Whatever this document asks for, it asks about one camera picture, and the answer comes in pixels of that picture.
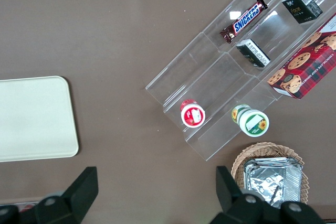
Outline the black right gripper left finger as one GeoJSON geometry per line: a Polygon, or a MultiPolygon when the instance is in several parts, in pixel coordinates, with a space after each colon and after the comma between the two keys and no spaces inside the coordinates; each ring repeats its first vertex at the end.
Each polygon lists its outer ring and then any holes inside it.
{"type": "Polygon", "coordinates": [[[50,196],[34,207],[37,223],[81,223],[98,195],[96,167],[87,167],[60,196],[50,196]]]}

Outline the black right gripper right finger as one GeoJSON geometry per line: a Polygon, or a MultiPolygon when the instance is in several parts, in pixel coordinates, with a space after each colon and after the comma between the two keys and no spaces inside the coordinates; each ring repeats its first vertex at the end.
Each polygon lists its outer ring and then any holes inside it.
{"type": "Polygon", "coordinates": [[[225,166],[216,167],[216,193],[222,212],[211,223],[263,223],[263,201],[243,194],[225,166]]]}

